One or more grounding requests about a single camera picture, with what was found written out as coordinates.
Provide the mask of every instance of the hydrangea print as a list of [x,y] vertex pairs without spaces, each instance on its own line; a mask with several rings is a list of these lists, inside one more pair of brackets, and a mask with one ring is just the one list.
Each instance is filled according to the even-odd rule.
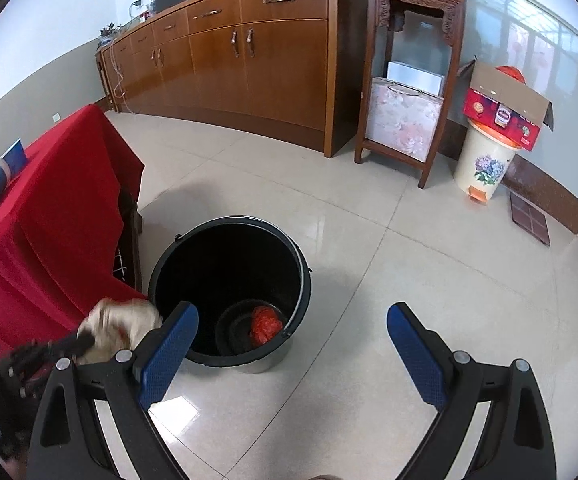
[[479,156],[476,159],[476,171],[485,171],[492,162],[492,158],[489,155]]
[[475,166],[474,177],[478,182],[483,182],[489,186],[494,186],[505,173],[505,163],[492,158],[491,155],[479,156]]

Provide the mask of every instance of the table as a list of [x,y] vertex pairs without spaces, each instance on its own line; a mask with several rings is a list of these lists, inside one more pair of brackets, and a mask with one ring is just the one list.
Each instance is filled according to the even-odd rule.
[[87,105],[26,150],[0,202],[0,356],[61,338],[102,298],[141,293],[112,275],[122,219],[144,165],[102,111]]

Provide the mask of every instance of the tile floor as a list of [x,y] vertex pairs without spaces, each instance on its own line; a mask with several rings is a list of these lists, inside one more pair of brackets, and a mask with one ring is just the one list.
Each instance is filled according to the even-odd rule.
[[[546,404],[559,479],[578,473],[578,239],[548,217],[552,246],[512,224],[508,192],[474,204],[438,157],[412,170],[348,145],[331,160],[243,132],[108,113],[146,165],[139,207],[145,287],[177,233],[246,214],[289,234],[313,269],[293,348],[258,375],[184,362],[152,416],[192,480],[391,480],[434,416],[386,330],[407,301],[452,349],[481,362],[526,358]],[[125,479],[108,407],[105,433]],[[449,478],[462,478],[486,407]]]

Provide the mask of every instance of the black bucket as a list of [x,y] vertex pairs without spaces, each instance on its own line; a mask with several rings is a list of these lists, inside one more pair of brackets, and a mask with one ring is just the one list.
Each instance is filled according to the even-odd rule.
[[[163,318],[182,300],[197,307],[189,360],[246,372],[266,370],[284,357],[310,297],[309,269],[296,243],[263,220],[240,216],[178,235],[149,280],[149,301]],[[245,325],[256,305],[276,310],[283,328],[253,348]]]

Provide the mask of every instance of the white cylinder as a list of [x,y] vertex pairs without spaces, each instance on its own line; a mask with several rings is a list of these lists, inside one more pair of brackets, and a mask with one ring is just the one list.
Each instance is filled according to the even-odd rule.
[[474,193],[474,190],[477,190],[483,192],[489,200],[521,146],[498,132],[487,129],[491,133],[487,133],[482,125],[469,120],[454,180],[468,195],[477,195]]

